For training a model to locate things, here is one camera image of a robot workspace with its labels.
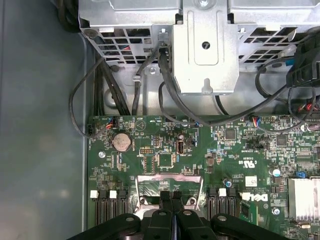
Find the cpu heatsink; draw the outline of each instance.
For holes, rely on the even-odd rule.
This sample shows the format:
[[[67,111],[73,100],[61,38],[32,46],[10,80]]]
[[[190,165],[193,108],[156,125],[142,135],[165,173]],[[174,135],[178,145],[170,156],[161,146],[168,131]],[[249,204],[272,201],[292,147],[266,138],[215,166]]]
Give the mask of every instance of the cpu heatsink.
[[[320,220],[320,178],[288,180],[289,215],[297,221]]]

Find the black cable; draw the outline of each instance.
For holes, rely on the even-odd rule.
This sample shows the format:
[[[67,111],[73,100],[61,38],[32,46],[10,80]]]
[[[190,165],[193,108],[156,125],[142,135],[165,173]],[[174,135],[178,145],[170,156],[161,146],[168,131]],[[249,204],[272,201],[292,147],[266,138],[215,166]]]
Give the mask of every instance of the black cable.
[[[105,115],[105,101],[104,101],[104,80],[101,67],[97,68],[97,101],[99,116]]]
[[[69,11],[69,13],[72,15],[72,17],[75,20],[78,20],[78,8],[75,5],[73,0],[63,0],[63,3],[66,7],[66,9]]]
[[[177,120],[175,118],[173,118],[172,116],[170,116],[165,108],[164,108],[164,95],[163,95],[163,92],[162,92],[162,88],[164,87],[165,85],[165,82],[162,82],[159,86],[159,90],[158,90],[158,99],[159,99],[159,105],[160,105],[160,109],[161,109],[161,112],[163,114],[163,116],[165,116],[167,119],[169,119],[170,121],[174,122],[174,123],[178,123],[178,124],[182,124],[182,125],[194,125],[195,123],[194,122],[186,122],[186,121],[180,121],[180,120]]]
[[[217,107],[219,108],[219,110],[224,114],[224,115],[229,115],[229,113],[227,112],[227,110],[224,108],[224,106],[222,105],[222,102],[220,100],[220,96],[216,95],[214,96],[215,98],[215,102]]]
[[[132,116],[136,116],[138,112],[138,106],[139,106],[139,99],[140,99],[140,93],[141,93],[141,82],[135,81],[134,82],[134,98],[132,102],[132,110],[131,114]]]
[[[186,116],[188,116],[192,120],[194,120],[204,126],[224,125],[224,124],[239,120],[241,118],[247,117],[249,114],[263,109],[265,106],[270,104],[273,100],[275,100],[280,94],[284,93],[287,90],[287,87],[283,86],[276,93],[274,93],[271,97],[269,97],[265,101],[259,103],[258,105],[254,106],[244,112],[241,112],[241,113],[236,114],[234,116],[230,116],[228,118],[223,118],[223,119],[208,122],[208,121],[204,121],[200,117],[196,116],[180,99],[180,97],[176,91],[175,85],[173,83],[173,79],[170,74],[169,64],[167,62],[167,55],[165,52],[160,53],[159,66],[161,68],[161,72],[162,72],[162,76],[163,76],[163,80],[165,82],[166,88],[167,88],[171,98],[173,99],[174,103]]]
[[[69,33],[79,33],[79,23],[78,25],[73,25],[67,19],[67,8],[65,6],[64,0],[57,0],[57,12],[58,12],[58,19],[61,23],[64,30]]]
[[[102,63],[104,62],[105,59],[103,57],[101,57],[98,61],[96,61],[96,63],[90,68],[90,70],[87,72],[87,74],[81,79],[81,81],[75,86],[75,88],[72,90],[71,94],[70,94],[70,97],[69,97],[69,113],[70,113],[70,117],[71,117],[71,121],[72,121],[72,124],[75,128],[75,130],[83,137],[85,138],[97,138],[99,137],[101,134],[103,134],[106,129],[103,128],[101,130],[99,130],[96,134],[93,134],[93,135],[87,135],[85,133],[83,133],[78,124],[77,124],[77,121],[76,121],[76,117],[75,117],[75,113],[74,113],[74,97],[75,97],[75,94],[77,92],[77,90],[80,88],[80,86],[88,79],[88,77],[96,70],[96,68]]]
[[[138,71],[136,72],[136,76],[142,76],[143,70],[150,64],[153,63],[153,61],[157,58],[158,55],[158,46],[153,50],[151,55],[141,64],[139,67]],[[139,98],[140,98],[140,92],[141,92],[141,82],[136,81],[134,82],[134,99],[132,103],[132,111],[131,114],[132,116],[137,115],[138,112],[138,106],[139,106]]]
[[[121,102],[120,102],[120,100],[119,100],[119,97],[118,97],[118,95],[117,95],[117,93],[116,93],[116,90],[115,90],[114,86],[113,86],[112,83],[110,82],[107,74],[106,74],[105,71],[104,71],[104,68],[101,67],[101,66],[100,66],[100,68],[101,68],[101,71],[102,71],[102,73],[103,73],[103,75],[104,75],[104,80],[106,81],[106,84],[108,85],[109,90],[110,90],[110,92],[111,92],[111,96],[112,96],[112,99],[114,100],[116,109],[118,110],[118,112],[119,112],[119,114],[120,114],[121,116],[126,115],[126,112],[125,112],[125,110],[124,110],[124,108],[123,108],[123,105],[121,104]]]
[[[286,56],[286,57],[282,57],[282,58],[278,58],[278,59],[274,59],[270,62],[268,62],[267,64],[263,65],[262,67],[259,68],[258,72],[256,73],[256,76],[255,76],[255,87],[256,87],[256,90],[259,92],[259,94],[261,96],[263,96],[265,99],[269,98],[271,96],[270,93],[268,93],[266,90],[264,90],[264,88],[261,86],[261,83],[260,83],[260,75],[261,73],[266,69],[266,67],[270,66],[270,65],[273,65],[273,64],[276,64],[276,63],[283,63],[287,60],[293,60],[294,57],[292,56]],[[282,98],[279,98],[277,97],[276,98],[277,101],[280,101],[280,102],[283,102],[285,104],[287,104],[288,102]]]
[[[127,106],[127,103],[126,103],[126,100],[124,98],[124,95],[121,92],[121,89],[120,89],[117,81],[115,80],[115,77],[113,76],[109,65],[106,63],[106,61],[102,62],[101,65],[102,65],[102,72],[103,72],[104,78],[107,81],[107,83],[110,82],[110,84],[113,86],[114,91],[115,91],[116,95],[118,96],[118,99],[119,99],[119,101],[121,103],[121,106],[123,108],[124,115],[130,115],[130,111],[129,111],[129,108]]]
[[[309,118],[312,114],[312,112],[314,111],[315,109],[315,106],[316,106],[316,91],[314,88],[312,88],[312,106],[310,108],[310,110],[308,111],[308,113],[303,117],[303,121],[306,120],[307,118]],[[260,126],[258,126],[257,128],[259,130],[262,130],[266,133],[270,133],[270,134],[283,134],[285,132],[289,132],[291,130],[295,130],[296,128],[299,128],[303,125],[304,123],[301,121],[300,119],[300,122],[291,126],[291,127],[288,127],[288,128],[285,128],[285,129],[281,129],[281,130],[268,130],[268,129],[265,129],[265,128],[262,128]]]
[[[93,78],[93,115],[98,116],[99,115],[99,109],[98,109],[98,69],[96,68]]]

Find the motherboard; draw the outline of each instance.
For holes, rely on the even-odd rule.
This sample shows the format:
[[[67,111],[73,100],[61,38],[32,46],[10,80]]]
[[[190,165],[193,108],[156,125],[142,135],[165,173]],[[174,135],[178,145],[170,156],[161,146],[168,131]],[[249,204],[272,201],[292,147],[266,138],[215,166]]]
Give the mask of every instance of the motherboard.
[[[286,115],[259,121],[268,130],[297,123]],[[320,239],[319,131],[272,134],[249,117],[215,127],[90,118],[90,133],[102,128],[88,141],[88,228],[122,213],[143,218],[159,208],[160,191],[180,191],[184,208],[208,220],[226,213],[289,239]]]

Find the multicolored wire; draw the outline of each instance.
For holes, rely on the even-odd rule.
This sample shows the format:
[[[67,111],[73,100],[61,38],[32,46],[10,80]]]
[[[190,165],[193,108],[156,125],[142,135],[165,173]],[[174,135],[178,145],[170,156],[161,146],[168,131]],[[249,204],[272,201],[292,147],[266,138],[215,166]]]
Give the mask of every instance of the multicolored wire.
[[[261,122],[261,118],[260,117],[253,117],[252,121],[253,121],[254,127],[257,128]]]
[[[113,126],[113,123],[112,123],[112,118],[110,119],[109,123],[105,126],[106,129],[111,129],[112,126]]]

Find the green circuit board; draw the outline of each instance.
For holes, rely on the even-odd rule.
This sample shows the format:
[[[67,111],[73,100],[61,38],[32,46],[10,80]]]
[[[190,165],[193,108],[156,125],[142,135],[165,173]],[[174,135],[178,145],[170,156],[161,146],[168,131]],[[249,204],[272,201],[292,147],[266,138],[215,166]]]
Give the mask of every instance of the green circuit board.
[[[161,190],[181,191],[185,205],[193,199],[194,208],[209,218],[209,192],[223,196],[223,189],[227,194],[235,189],[233,215],[289,239],[318,239],[320,221],[312,219],[304,228],[291,216],[288,179],[320,175],[320,132],[298,128],[270,134],[249,119],[216,127],[182,126],[163,116],[94,116],[89,130],[95,133],[110,123],[104,134],[88,141],[88,228],[136,212],[138,194],[157,205]],[[283,129],[294,123],[288,116],[263,116],[260,125]],[[110,191],[125,192],[126,202],[98,204],[98,195],[92,196]],[[249,198],[241,198],[243,193]],[[218,208],[215,213],[228,211]]]

